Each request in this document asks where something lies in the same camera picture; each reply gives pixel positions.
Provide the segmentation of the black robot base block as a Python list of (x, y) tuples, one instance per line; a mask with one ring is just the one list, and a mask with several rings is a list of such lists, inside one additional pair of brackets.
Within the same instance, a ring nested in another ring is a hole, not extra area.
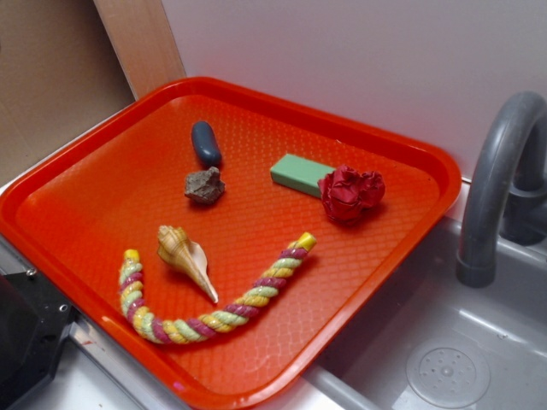
[(1, 408), (51, 383), (75, 309), (41, 272), (1, 277)]

